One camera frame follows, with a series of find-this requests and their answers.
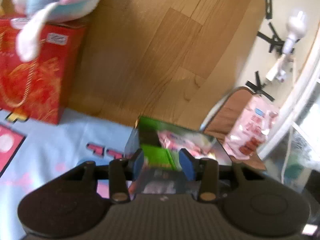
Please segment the Peppa Pig bed sheet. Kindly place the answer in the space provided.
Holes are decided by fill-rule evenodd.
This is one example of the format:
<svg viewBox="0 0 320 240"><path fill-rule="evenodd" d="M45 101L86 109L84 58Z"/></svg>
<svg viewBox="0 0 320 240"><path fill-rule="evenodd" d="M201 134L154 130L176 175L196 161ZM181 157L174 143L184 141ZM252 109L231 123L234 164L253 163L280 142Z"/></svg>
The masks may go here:
<svg viewBox="0 0 320 240"><path fill-rule="evenodd" d="M1 239L25 235L17 216L20 200L29 192L74 168L83 159L98 159L99 150L123 152L132 128L64 111L58 125L33 119L9 122L1 111L1 157L10 149L10 160L1 160Z"/></svg>

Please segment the black printed storage box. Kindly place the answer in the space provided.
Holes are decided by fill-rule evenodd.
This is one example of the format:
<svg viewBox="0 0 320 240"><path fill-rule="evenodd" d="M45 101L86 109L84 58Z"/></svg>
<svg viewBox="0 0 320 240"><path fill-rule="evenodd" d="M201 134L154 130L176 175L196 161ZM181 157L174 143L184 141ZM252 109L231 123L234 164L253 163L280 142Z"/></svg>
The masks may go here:
<svg viewBox="0 0 320 240"><path fill-rule="evenodd" d="M138 179L128 183L129 194L197 194L199 182L190 181L180 164L179 151L183 148L195 159L217 161L221 170L232 164L216 137L140 116L125 147L127 157L138 149L144 154Z"/></svg>

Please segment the wooden headboard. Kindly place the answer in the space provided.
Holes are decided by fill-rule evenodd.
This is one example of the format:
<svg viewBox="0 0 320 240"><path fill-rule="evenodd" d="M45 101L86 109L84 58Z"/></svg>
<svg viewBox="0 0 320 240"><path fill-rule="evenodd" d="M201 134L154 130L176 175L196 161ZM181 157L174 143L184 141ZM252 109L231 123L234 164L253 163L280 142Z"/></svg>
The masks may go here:
<svg viewBox="0 0 320 240"><path fill-rule="evenodd" d="M198 129L235 86L264 14L264 0L101 0L68 105Z"/></svg>

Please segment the green snack packet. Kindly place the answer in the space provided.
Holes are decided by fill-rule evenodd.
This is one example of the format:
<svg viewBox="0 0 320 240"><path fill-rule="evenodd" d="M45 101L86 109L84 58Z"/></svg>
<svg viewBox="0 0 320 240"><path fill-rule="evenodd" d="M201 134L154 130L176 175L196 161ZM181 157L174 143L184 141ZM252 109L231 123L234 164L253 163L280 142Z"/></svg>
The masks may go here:
<svg viewBox="0 0 320 240"><path fill-rule="evenodd" d="M178 153L163 148L157 135L158 131L164 130L178 133L178 126L147 116L140 116L135 128L138 131L139 146L143 150L149 166L169 170L181 169L178 163Z"/></svg>

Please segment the white power strip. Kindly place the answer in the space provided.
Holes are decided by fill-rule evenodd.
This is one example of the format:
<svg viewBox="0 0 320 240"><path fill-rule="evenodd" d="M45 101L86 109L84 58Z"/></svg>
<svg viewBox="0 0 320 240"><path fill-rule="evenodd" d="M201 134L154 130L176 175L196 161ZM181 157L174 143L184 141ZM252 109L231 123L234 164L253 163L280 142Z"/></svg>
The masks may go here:
<svg viewBox="0 0 320 240"><path fill-rule="evenodd" d="M294 59L291 56L282 54L267 72L266 81L273 82L273 80L278 80L280 83L283 83L286 79L286 72L283 70L283 67L288 63L294 63Z"/></svg>

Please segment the red gift bag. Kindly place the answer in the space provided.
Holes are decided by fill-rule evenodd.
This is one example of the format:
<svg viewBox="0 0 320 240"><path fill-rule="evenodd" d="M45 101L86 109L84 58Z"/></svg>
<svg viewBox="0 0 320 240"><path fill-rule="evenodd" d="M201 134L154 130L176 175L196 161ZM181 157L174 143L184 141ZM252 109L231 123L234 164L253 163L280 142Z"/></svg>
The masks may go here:
<svg viewBox="0 0 320 240"><path fill-rule="evenodd" d="M39 56L24 63L15 45L26 22L26 18L1 18L1 109L10 112L11 122L32 118L57 125L68 102L87 23L46 24Z"/></svg>

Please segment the pink snack bag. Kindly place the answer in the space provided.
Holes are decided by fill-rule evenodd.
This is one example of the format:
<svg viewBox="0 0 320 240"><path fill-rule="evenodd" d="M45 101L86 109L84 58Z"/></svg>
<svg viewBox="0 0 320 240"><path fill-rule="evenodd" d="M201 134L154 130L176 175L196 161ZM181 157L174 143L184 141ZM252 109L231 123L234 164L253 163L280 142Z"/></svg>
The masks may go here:
<svg viewBox="0 0 320 240"><path fill-rule="evenodd" d="M251 97L231 131L223 148L238 160L248 160L268 138L277 121L279 109L259 95Z"/></svg>

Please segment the pastel unicorn plush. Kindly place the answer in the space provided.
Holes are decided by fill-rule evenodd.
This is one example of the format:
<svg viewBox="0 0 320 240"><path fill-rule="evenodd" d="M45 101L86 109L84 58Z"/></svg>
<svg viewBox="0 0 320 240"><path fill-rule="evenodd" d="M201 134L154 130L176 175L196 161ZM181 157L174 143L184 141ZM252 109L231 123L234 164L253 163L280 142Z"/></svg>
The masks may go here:
<svg viewBox="0 0 320 240"><path fill-rule="evenodd" d="M63 23L90 14L100 0L11 0L15 11L27 16L28 22L16 37L16 54L30 62L40 53L40 34L47 22Z"/></svg>

